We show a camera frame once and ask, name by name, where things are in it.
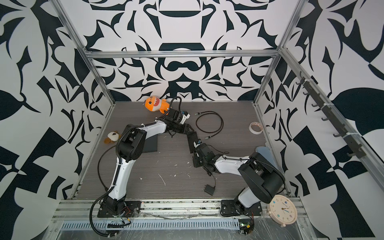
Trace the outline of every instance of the white debris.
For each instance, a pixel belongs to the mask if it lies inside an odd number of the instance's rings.
[[[160,174],[159,174],[159,176],[160,176]],[[161,177],[161,176],[160,176]],[[164,183],[164,186],[166,185],[166,183],[165,183],[165,181],[164,181],[164,179],[161,177],[161,180],[163,180],[163,183]]]

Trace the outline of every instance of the table surface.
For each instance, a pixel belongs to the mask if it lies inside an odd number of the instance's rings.
[[[204,143],[220,151],[230,152],[228,156],[248,156],[257,146],[265,146],[264,135],[252,134],[248,129],[251,122],[258,121],[251,101],[182,102],[181,110],[191,115],[186,123],[197,131]],[[223,130],[207,140],[204,138],[209,134],[198,130],[195,125],[198,116],[194,114],[203,111],[215,111],[224,120]],[[97,176],[97,163],[103,152],[113,146],[104,143],[109,132],[118,131],[121,134],[127,124],[152,122],[160,115],[160,112],[148,111],[139,102],[117,102],[76,198],[96,199],[105,192]],[[220,119],[215,115],[207,115],[201,117],[198,124],[205,131],[214,131],[220,126]],[[112,148],[100,163],[100,175],[107,187],[111,184],[115,167],[116,155]],[[212,196],[214,198],[236,197],[247,186],[243,178],[238,175],[214,173],[214,176],[217,182]],[[176,134],[171,138],[168,133],[163,133],[158,135],[157,152],[143,153],[135,162],[127,184],[127,198],[209,198],[211,196],[204,192],[206,184],[214,186],[214,178],[208,176],[201,167],[193,167],[187,136]]]

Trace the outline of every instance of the black and white patterned wall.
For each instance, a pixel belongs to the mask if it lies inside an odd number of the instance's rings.
[[[110,104],[47,0],[0,3],[1,239],[32,239],[71,194]]]
[[[381,1],[310,0],[288,49],[383,159]],[[384,193],[281,60],[259,106],[278,161],[320,239],[381,239]]]
[[[298,0],[62,0],[92,51],[277,48]]]
[[[271,57],[94,59],[116,101],[253,100]]]

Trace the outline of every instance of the black mounting plate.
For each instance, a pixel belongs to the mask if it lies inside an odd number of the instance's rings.
[[[252,212],[254,216],[261,216],[262,206],[260,202],[253,204],[250,208],[245,209],[244,211],[239,211],[235,205],[234,200],[221,200],[221,210],[220,214],[222,216],[230,216],[230,215],[247,215],[252,216]]]
[[[137,213],[140,212],[141,201],[125,201],[124,203],[125,203],[125,206],[127,206],[130,210],[128,211],[129,213],[125,214],[125,217],[131,217],[135,211]],[[103,217],[113,217],[113,216],[107,212],[106,208],[104,208],[102,210],[99,210],[99,212],[97,213],[97,217],[103,218]]]

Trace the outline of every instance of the orange plush toy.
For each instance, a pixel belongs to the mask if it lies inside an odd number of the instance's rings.
[[[151,112],[160,110],[161,113],[165,113],[168,111],[169,103],[167,103],[166,99],[160,99],[156,96],[151,96],[145,101],[145,107]]]

